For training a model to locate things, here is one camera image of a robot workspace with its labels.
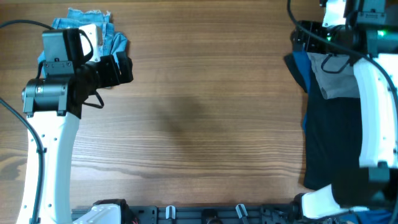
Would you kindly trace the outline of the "grey shorts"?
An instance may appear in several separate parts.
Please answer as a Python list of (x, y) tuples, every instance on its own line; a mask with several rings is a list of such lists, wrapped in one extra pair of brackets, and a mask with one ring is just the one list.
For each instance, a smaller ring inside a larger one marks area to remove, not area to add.
[(324, 64), (325, 71), (323, 71), (321, 65), (327, 55), (312, 52), (308, 52), (307, 55), (324, 99), (359, 98), (358, 84), (352, 66), (347, 65), (340, 73), (326, 72), (337, 72), (348, 61), (348, 56), (331, 56)]

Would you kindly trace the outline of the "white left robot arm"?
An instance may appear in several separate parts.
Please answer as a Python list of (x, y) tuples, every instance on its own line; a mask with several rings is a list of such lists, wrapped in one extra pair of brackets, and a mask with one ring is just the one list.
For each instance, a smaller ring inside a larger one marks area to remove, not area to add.
[(46, 30), (44, 59), (22, 91), (28, 159), (18, 223), (71, 223), (70, 173), (82, 108), (100, 88), (129, 83), (125, 52), (102, 56), (100, 28)]

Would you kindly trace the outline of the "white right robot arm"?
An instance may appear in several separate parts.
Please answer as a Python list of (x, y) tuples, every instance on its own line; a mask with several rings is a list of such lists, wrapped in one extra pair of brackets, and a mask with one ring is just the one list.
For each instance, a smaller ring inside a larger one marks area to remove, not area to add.
[(308, 94), (308, 189), (292, 220), (387, 212), (397, 222), (397, 2), (321, 1), (321, 22), (293, 19), (286, 62)]

